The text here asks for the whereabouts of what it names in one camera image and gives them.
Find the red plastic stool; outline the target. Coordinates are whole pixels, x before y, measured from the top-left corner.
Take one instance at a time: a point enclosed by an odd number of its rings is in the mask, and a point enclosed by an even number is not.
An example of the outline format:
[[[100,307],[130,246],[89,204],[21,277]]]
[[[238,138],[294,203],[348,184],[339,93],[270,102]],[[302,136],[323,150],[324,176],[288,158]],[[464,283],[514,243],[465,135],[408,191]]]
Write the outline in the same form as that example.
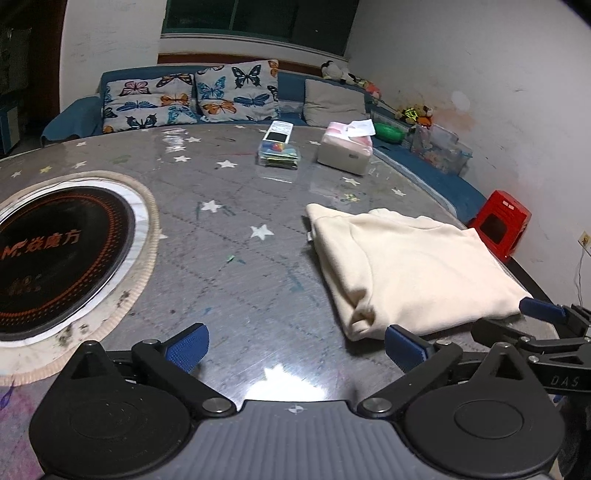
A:
[[[481,240],[502,263],[514,254],[524,234],[531,212],[515,197],[495,190],[468,227],[477,231]]]

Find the clear plastic storage bin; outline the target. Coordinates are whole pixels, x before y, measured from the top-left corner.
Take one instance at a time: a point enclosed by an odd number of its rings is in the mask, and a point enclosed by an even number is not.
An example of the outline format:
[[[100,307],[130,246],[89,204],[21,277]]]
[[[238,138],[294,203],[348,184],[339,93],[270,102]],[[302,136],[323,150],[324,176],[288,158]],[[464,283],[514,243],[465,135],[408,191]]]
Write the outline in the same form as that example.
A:
[[[417,126],[411,151],[445,174],[460,175],[473,157],[470,147],[456,133],[434,124]]]

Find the blue sectional sofa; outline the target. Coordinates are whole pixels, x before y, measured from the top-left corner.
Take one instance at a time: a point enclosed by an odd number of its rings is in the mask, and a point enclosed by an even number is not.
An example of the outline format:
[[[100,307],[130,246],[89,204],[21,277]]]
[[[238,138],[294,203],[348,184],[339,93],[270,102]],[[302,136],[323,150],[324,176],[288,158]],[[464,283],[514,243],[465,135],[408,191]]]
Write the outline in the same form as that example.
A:
[[[114,94],[107,84],[116,80],[160,78],[168,74],[194,73],[199,65],[159,64],[108,71],[102,74],[98,93],[74,101],[64,111],[52,119],[44,128],[40,142],[43,146],[76,138],[97,136],[102,133],[103,100]],[[305,82],[310,75],[281,70],[279,72],[280,119],[304,126]],[[374,141],[378,158],[396,169],[399,173],[416,182],[428,193],[434,194],[452,208],[457,218],[466,223],[475,218],[484,206],[486,197],[462,177],[444,173],[435,166],[415,155],[405,146],[397,146],[382,140]]]

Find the black induction cooktop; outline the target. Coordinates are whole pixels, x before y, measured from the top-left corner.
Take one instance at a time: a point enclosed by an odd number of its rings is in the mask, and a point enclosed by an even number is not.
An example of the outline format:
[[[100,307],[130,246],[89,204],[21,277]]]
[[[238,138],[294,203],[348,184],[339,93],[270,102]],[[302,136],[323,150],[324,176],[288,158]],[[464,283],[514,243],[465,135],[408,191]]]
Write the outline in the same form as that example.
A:
[[[127,255],[132,208],[96,187],[44,194],[1,221],[1,339],[47,332],[81,308]]]

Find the dark window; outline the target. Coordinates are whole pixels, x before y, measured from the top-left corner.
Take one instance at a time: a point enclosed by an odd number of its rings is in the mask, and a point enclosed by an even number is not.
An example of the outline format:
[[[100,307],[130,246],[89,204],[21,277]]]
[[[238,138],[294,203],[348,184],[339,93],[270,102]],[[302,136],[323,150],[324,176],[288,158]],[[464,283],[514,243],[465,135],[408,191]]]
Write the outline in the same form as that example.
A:
[[[358,0],[170,0],[165,33],[274,40],[342,55]]]

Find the grey cushion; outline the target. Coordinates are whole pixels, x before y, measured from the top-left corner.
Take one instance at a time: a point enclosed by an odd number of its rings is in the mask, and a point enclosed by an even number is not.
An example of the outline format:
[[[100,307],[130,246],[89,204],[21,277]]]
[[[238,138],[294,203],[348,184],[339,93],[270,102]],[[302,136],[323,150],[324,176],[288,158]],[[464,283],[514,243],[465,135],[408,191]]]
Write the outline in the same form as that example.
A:
[[[366,120],[365,95],[318,80],[305,81],[304,121],[312,127]]]

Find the grey star tablecloth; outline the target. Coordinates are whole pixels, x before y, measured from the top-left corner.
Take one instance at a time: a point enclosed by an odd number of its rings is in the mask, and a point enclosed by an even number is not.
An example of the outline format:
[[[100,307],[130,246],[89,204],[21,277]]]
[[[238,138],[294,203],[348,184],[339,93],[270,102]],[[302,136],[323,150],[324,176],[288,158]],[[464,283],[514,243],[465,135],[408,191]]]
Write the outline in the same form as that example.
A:
[[[432,197],[380,160],[356,179],[318,164],[320,132],[294,133],[295,170],[256,163],[257,127],[190,126],[72,141],[5,159],[1,193],[59,175],[105,170],[153,194],[161,237],[153,273],[110,348],[202,321],[211,350],[198,375],[235,400],[358,400],[398,376],[375,342],[349,343],[315,250],[305,208],[384,207],[452,223]]]

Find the black white plush toy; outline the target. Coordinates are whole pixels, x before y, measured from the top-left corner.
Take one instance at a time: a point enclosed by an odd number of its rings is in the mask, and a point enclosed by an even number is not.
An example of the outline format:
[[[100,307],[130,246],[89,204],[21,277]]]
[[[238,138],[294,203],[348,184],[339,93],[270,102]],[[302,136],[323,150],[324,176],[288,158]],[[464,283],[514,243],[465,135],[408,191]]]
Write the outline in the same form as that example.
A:
[[[349,72],[347,67],[340,67],[334,61],[329,60],[321,65],[322,79],[331,80],[340,84],[356,85],[356,76]]]

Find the cream garment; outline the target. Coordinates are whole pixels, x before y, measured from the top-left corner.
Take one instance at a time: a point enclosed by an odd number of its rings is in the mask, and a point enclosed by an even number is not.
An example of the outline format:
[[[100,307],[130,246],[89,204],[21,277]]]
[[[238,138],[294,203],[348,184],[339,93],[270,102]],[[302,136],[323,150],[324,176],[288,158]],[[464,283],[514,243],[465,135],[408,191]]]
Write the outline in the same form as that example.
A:
[[[391,325],[429,335],[516,315],[529,293],[473,229],[380,208],[349,214],[309,204],[312,245],[351,341]]]

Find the right butterfly pillow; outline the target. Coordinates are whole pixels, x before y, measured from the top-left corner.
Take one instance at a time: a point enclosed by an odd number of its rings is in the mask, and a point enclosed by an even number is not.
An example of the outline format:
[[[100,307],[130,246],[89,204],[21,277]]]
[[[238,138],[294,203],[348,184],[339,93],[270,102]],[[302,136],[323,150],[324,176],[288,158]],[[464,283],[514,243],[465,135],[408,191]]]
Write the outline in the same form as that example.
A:
[[[197,70],[194,80],[202,120],[209,123],[276,120],[280,117],[279,73],[276,59]]]

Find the butterfly pillow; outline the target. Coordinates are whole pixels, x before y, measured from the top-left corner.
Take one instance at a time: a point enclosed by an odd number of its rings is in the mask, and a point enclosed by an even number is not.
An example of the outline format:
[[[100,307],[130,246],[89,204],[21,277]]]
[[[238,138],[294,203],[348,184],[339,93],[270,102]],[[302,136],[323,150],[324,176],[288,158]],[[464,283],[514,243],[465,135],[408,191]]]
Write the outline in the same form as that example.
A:
[[[197,124],[193,82],[190,73],[108,82],[103,92],[103,133]]]
[[[202,120],[209,123],[276,120],[280,117],[279,73],[276,59],[197,70],[194,80]]]

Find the dark wooden door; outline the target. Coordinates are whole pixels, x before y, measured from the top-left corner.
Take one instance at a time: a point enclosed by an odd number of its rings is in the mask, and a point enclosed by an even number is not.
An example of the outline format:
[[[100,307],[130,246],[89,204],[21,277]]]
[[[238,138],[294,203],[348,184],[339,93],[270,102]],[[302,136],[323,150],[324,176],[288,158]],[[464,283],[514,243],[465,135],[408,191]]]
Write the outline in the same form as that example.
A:
[[[1,155],[38,140],[60,110],[59,64],[66,3],[1,2]]]

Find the yellow orange plush toy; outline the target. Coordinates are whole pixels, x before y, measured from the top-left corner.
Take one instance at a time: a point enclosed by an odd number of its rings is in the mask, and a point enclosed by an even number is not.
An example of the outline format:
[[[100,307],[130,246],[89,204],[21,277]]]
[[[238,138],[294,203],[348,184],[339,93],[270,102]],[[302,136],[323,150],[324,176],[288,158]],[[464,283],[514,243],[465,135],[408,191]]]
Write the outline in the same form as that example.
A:
[[[396,110],[394,118],[408,125],[430,128],[433,125],[433,109],[427,105],[416,104]]]

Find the left butterfly pillow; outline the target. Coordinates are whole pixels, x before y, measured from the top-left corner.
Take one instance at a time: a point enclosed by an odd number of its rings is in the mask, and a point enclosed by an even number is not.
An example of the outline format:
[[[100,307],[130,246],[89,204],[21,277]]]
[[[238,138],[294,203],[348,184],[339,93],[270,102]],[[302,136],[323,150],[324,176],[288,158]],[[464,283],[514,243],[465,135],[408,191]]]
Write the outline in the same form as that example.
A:
[[[197,124],[193,82],[190,73],[108,82],[103,92],[103,133]]]

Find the green bowl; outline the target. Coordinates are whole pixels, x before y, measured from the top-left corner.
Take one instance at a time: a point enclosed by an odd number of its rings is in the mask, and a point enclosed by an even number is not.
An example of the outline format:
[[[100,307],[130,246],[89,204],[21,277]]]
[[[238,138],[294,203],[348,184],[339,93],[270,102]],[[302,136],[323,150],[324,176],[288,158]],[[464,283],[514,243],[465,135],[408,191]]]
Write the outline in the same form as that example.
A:
[[[405,140],[406,133],[396,126],[381,122],[375,123],[374,126],[376,131],[375,136],[381,141],[391,144],[401,144]]]

